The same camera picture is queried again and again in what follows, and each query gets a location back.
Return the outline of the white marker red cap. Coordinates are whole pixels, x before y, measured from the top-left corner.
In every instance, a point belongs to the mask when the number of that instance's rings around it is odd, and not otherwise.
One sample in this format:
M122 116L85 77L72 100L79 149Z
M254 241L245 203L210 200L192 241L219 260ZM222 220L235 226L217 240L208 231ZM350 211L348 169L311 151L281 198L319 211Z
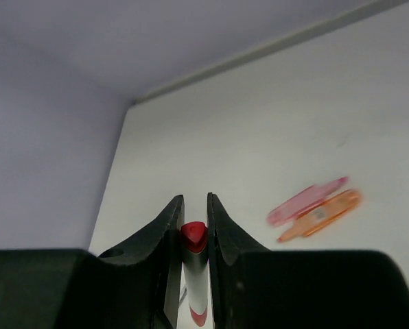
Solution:
M194 323L203 327L208 313L208 229L201 221L180 229L181 253L189 310Z

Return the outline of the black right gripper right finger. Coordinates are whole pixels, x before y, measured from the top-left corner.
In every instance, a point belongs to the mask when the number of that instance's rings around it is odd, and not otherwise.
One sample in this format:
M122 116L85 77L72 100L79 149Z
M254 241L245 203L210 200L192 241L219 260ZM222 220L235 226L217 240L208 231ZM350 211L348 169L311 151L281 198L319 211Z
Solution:
M207 195L215 328L409 328L400 268L370 250L272 251Z

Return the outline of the pink highlighter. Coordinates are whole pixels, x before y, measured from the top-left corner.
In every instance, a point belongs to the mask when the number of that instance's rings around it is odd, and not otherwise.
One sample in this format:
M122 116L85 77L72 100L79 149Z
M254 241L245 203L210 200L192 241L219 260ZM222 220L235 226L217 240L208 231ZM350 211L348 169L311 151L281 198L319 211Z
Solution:
M281 226L300 217L304 212L318 206L326 197L341 189L349 178L347 176L330 181L324 185L312 185L272 210L266 217L268 224Z

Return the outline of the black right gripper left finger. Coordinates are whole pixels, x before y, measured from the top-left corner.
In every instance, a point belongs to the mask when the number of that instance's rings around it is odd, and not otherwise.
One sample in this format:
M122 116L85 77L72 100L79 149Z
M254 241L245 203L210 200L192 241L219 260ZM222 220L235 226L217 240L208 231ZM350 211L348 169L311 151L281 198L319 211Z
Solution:
M99 256L0 250L0 328L175 328L184 199Z

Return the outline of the orange highlighter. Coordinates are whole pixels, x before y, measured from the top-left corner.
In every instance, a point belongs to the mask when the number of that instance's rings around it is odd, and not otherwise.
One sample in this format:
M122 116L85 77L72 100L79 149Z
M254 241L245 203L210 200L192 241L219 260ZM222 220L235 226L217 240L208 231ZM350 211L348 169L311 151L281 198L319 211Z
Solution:
M362 194L358 190L349 189L341 192L303 213L277 241L285 243L295 238L309 237L351 212L361 201Z

